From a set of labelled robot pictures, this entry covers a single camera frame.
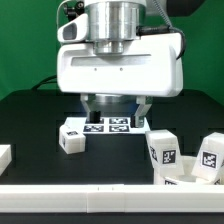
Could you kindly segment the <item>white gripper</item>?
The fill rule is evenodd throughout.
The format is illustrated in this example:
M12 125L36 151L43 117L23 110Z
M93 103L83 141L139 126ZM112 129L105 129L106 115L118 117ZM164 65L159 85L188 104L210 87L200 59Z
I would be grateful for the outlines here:
M92 39L91 33L105 25L104 19L90 23L89 16L82 14L58 29L58 86L63 92L81 94L88 122L101 118L94 94L137 96L130 126L143 128L152 97L175 96L183 88L182 36L167 32Z

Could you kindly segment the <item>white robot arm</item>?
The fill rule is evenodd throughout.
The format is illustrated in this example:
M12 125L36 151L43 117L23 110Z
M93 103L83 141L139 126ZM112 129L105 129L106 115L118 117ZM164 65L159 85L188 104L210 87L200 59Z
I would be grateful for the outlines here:
M182 30L171 17L193 14L205 0L82 0L67 9L69 22L57 31L57 82L78 93L87 119L97 123L96 101L134 96L131 126L140 128L154 97L183 88Z

